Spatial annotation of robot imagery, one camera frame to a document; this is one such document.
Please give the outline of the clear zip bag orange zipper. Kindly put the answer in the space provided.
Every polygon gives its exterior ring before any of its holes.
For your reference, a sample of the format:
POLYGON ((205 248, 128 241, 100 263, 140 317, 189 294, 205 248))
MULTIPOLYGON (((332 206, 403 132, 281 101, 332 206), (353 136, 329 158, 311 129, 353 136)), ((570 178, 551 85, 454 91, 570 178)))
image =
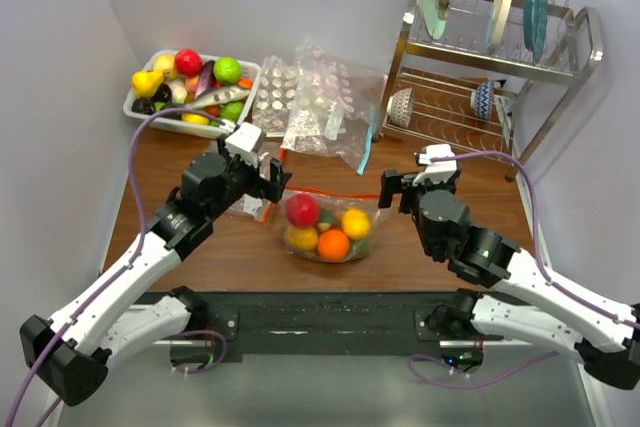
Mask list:
MULTIPOLYGON (((329 262, 322 259, 318 252, 317 247, 314 251, 304 252, 297 249, 294 249, 290 246, 287 240, 287 227, 293 226, 291 225, 285 215, 285 204, 286 201, 291 198, 293 195, 298 194, 296 192, 285 191, 283 194, 282 200, 279 203, 279 206, 283 210, 285 220, 286 220, 286 229, 284 233, 284 243, 286 246, 286 250, 295 254, 301 258, 308 259, 314 262, 322 262, 322 263, 331 263, 331 264, 342 264, 357 259, 351 259, 348 254, 347 257, 342 262, 329 262)), ((373 246, 373 236, 376 229, 379 225, 385 221, 389 216, 389 211, 387 209, 379 209, 378 208, 378 199, 355 199, 355 198, 341 198, 341 197, 324 197, 319 195, 310 194, 315 200, 318 202, 320 206, 320 216, 318 221, 313 225, 313 227, 317 230, 319 236, 330 229, 338 229, 341 228, 341 218, 345 211, 351 208, 359 209, 366 212, 371 220, 371 231, 368 237, 371 241, 371 250, 373 246)))

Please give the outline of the green yellow mango fruit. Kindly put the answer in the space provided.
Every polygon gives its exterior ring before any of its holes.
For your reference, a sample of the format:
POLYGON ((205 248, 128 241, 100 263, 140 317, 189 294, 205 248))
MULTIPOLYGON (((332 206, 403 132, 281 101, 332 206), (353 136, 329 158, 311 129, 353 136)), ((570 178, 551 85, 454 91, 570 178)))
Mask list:
POLYGON ((369 238, 351 241, 350 258, 357 259, 367 256, 371 251, 371 241, 369 238))

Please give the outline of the orange fruit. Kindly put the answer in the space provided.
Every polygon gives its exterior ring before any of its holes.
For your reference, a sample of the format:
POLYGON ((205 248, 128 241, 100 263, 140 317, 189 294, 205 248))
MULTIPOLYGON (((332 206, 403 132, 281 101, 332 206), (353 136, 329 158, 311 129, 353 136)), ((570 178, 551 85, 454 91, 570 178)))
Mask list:
POLYGON ((317 243, 319 256, 329 262, 342 262, 349 254, 350 248, 350 239, 338 229, 323 232, 317 243))

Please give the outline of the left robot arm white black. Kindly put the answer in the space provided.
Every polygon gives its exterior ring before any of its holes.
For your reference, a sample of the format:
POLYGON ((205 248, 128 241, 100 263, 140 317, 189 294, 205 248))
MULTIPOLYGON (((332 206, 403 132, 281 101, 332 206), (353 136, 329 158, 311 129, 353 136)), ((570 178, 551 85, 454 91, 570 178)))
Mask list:
POLYGON ((254 153, 220 150, 196 156, 179 186, 146 221, 129 249, 90 287, 48 318, 20 328, 29 375, 68 406, 91 397, 109 370, 151 343, 200 337, 207 315, 187 288, 163 297, 136 319, 123 313, 159 277, 180 265, 213 233, 213 223, 243 196, 278 203, 291 178, 282 162, 263 177, 254 153))

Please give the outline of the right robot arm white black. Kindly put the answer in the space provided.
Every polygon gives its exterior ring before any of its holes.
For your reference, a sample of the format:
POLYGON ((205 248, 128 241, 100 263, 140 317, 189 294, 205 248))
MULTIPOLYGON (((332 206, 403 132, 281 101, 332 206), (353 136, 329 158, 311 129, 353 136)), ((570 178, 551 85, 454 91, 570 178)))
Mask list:
POLYGON ((379 207, 401 197, 425 254, 469 283, 426 325, 459 340, 499 336, 564 354, 596 380, 620 390, 639 383, 639 308, 601 296, 540 267, 508 238, 473 223, 456 196, 460 167, 386 170, 379 207))

